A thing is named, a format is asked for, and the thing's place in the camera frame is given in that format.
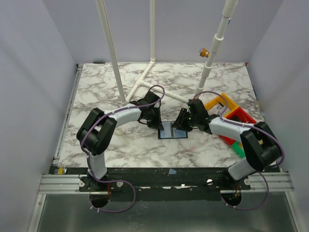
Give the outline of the black leather card holder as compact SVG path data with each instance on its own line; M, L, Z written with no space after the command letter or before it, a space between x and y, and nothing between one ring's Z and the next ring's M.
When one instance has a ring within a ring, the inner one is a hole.
M172 127L172 121L162 122L163 130L158 130L158 139L186 139L188 138L188 133L183 130L178 130Z

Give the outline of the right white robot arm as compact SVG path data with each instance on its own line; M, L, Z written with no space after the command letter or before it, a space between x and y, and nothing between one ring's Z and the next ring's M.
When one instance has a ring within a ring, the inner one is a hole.
M254 172L261 172L282 157L278 140L265 122L240 123L223 118L218 114L208 114L199 99L189 100L188 109L182 108L173 128L190 132L193 128L207 134L215 134L242 143L245 157L231 165L222 177L227 189L234 189L240 179Z

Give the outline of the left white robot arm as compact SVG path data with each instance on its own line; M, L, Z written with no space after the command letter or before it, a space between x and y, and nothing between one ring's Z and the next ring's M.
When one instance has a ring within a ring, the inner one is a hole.
M98 108L90 111L76 138L87 155L88 172L92 176L90 185L95 190L104 190L107 185L104 152L115 129L127 123L145 121L148 128L162 130L161 99L149 90L142 99L131 101L124 107L105 112Z

